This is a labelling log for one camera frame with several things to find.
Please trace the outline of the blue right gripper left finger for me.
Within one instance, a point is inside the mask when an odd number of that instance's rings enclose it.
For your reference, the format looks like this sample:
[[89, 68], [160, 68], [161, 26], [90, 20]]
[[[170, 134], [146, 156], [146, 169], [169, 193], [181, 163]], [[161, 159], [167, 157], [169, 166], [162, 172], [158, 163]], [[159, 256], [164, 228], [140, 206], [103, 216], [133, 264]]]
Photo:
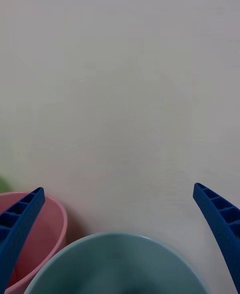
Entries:
[[38, 187], [0, 214], [0, 291], [8, 286], [25, 241], [45, 203]]

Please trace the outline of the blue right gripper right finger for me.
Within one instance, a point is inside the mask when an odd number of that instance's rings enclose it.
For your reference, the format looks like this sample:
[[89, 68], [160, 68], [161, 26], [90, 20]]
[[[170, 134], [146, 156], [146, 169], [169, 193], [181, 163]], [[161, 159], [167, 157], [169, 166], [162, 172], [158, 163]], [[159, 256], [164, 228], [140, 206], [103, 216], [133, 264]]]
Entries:
[[240, 292], [240, 209], [198, 182], [194, 184], [193, 199], [213, 233], [236, 291]]

